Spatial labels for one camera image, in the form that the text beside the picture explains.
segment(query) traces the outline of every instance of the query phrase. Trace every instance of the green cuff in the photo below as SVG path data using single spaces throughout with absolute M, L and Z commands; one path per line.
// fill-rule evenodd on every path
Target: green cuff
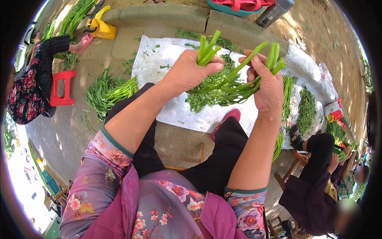
M 121 150 L 124 154 L 126 154 L 130 158 L 134 158 L 134 154 L 132 154 L 130 151 L 125 149 L 120 143 L 118 143 L 105 129 L 105 127 L 102 126 L 101 128 L 102 133 L 106 136 L 106 138 L 119 150 Z
M 236 192 L 236 193 L 241 193 L 241 194 L 253 194 L 253 193 L 261 193 L 261 192 L 264 192 L 268 189 L 268 186 L 266 186 L 265 188 L 262 188 L 262 189 L 256 189 L 256 190 L 241 190 L 241 189 L 236 189 L 236 190 L 233 190 L 233 189 L 229 189 L 227 187 L 224 188 L 224 190 L 226 192 Z

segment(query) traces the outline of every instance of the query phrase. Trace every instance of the black pants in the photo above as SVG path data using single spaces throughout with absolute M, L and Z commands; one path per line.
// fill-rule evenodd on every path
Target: black pants
M 106 114 L 105 123 L 153 85 L 147 83 L 132 97 L 116 103 Z M 154 149 L 156 125 L 155 120 L 134 154 L 133 164 L 139 177 L 165 169 Z M 208 191 L 223 196 L 224 187 L 247 140 L 248 137 L 236 118 L 229 117 L 215 133 L 215 148 L 212 155 L 206 161 L 181 171 L 180 174 L 187 178 L 198 192 Z
M 41 66 L 39 70 L 37 70 L 36 82 L 48 101 L 50 99 L 50 92 L 52 91 L 53 83 L 53 55 L 60 52 L 67 52 L 69 50 L 69 44 L 69 35 L 52 37 L 41 43 Z
M 334 138 L 330 133 L 313 135 L 308 140 L 306 149 L 312 155 L 299 178 L 307 183 L 314 184 L 329 165 L 334 149 Z

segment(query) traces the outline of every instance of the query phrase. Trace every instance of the thermos bottle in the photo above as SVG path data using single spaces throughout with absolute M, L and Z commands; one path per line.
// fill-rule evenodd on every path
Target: thermos bottle
M 265 11 L 256 19 L 257 25 L 262 28 L 269 27 L 282 15 L 284 15 L 295 4 L 293 0 L 275 0 L 275 4 L 267 7 Z

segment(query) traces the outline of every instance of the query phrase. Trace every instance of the yellow plastic bag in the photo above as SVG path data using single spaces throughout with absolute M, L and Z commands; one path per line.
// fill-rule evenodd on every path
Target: yellow plastic bag
M 101 20 L 102 14 L 110 9 L 110 6 L 105 6 L 101 9 L 93 18 L 92 23 L 90 24 L 90 29 L 97 27 L 95 32 L 93 32 L 94 37 L 106 38 L 110 40 L 114 40 L 115 33 L 117 32 L 117 28 L 115 26 L 106 24 Z

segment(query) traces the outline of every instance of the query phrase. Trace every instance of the floral sleeve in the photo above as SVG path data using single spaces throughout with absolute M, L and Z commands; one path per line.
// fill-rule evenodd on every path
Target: floral sleeve
M 238 219 L 237 227 L 250 238 L 266 238 L 264 226 L 264 200 L 267 188 L 258 190 L 232 190 L 226 188 L 224 198 Z
M 61 238 L 81 237 L 114 200 L 123 170 L 133 155 L 112 141 L 102 128 L 89 143 L 69 191 L 60 225 Z

